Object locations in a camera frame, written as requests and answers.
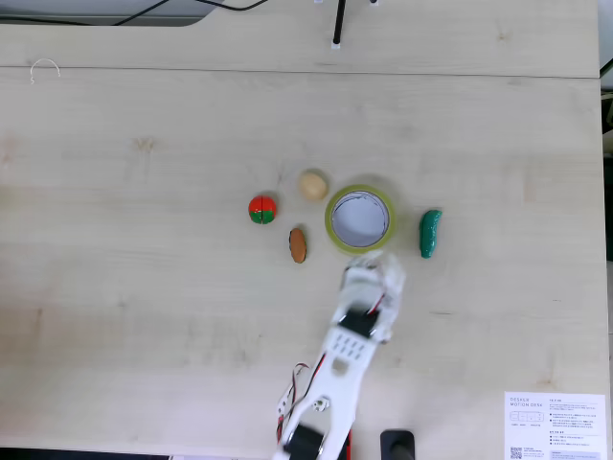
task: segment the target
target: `toy tomato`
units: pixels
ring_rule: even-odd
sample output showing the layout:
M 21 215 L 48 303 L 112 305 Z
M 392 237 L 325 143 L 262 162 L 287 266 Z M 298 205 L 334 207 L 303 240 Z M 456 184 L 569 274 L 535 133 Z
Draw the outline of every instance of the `toy tomato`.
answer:
M 277 205 L 270 196 L 259 195 L 249 203 L 249 217 L 255 223 L 270 223 L 277 216 Z

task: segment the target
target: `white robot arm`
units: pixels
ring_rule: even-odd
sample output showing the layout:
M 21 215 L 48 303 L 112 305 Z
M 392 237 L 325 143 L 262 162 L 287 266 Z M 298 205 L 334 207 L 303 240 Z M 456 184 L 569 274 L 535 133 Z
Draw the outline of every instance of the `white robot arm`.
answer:
M 337 460 L 355 420 L 362 377 L 376 346 L 392 336 L 404 286 L 393 256 L 353 259 L 315 366 L 298 364 L 277 406 L 273 460 Z

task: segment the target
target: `white label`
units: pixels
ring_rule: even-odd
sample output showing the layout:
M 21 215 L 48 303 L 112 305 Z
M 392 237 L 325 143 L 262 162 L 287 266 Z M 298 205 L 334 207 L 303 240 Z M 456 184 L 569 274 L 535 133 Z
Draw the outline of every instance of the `white label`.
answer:
M 505 393 L 505 460 L 606 460 L 604 395 Z

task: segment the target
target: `wooden table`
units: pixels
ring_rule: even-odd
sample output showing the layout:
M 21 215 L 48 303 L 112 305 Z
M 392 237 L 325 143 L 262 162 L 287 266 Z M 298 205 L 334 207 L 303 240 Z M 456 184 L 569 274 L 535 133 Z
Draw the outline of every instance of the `wooden table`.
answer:
M 595 2 L 354 3 L 336 55 L 328 3 L 143 35 L 0 26 L 0 445 L 269 457 L 347 261 L 297 191 L 310 167 L 385 188 L 400 217 L 409 282 L 358 460 L 391 427 L 420 458 L 502 458 L 505 391 L 608 392 Z M 294 55 L 270 36 L 290 17 Z M 42 57 L 62 77 L 30 85 Z M 266 226 L 246 212 L 262 191 L 281 198 Z

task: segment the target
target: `toy egg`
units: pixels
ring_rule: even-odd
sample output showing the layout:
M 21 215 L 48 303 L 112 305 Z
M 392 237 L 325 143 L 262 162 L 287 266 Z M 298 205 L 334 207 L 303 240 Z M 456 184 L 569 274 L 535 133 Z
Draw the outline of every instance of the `toy egg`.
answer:
M 307 258 L 307 241 L 300 228 L 294 228 L 289 232 L 289 251 L 296 264 L 301 264 Z
M 303 172 L 298 183 L 301 194 L 311 201 L 324 199 L 328 194 L 328 184 L 316 172 Z

